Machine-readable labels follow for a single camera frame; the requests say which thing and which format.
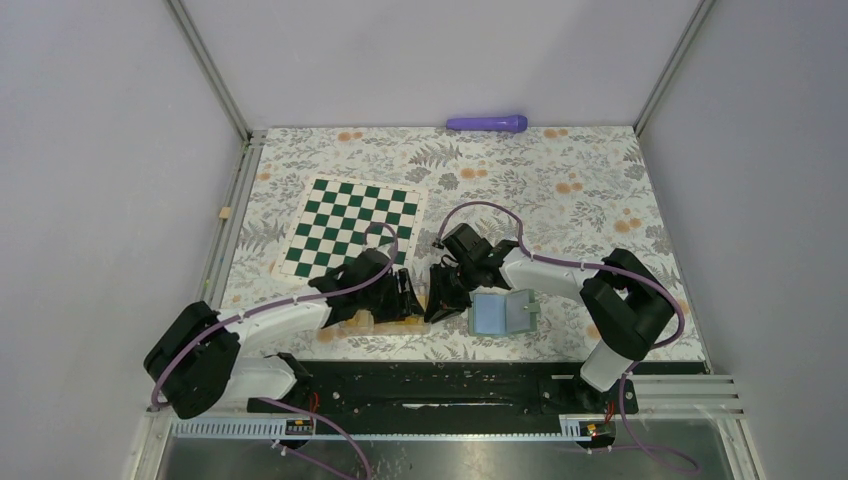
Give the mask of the green leather card holder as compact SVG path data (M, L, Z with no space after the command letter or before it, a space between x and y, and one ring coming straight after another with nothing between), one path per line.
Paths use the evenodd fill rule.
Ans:
M472 336L506 337L537 329L541 306L533 290L473 293L471 301L468 326Z

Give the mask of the clear plastic card box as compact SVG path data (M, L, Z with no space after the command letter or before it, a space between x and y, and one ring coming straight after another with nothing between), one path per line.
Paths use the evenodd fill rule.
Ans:
M356 306L360 306L358 294L361 291L354 297L357 301ZM430 332L431 326L424 321L423 317L409 317L406 320L377 324L370 313L360 306L351 318L336 324L334 329L339 331L339 337L397 336L424 335Z

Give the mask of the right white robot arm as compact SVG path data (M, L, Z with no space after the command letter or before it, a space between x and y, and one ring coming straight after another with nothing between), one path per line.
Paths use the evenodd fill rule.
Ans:
M582 303L600 333L573 386L575 402L597 412L614 384L657 345L680 307L630 251L616 248L599 262L532 255L517 240L491 244L461 223L436 247L448 253L430 268L424 318L439 322L466 312L475 290L533 290Z

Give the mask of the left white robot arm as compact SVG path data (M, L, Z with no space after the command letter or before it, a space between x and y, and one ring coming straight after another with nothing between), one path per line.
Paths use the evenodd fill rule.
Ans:
M216 311L204 301L186 306L152 347L143 367L154 381L152 402L181 419L225 403L269 397L296 411L309 401L310 385L283 354L251 352L305 331L318 331L367 312L376 323L421 317L407 269L367 249L330 269L287 298L246 311Z

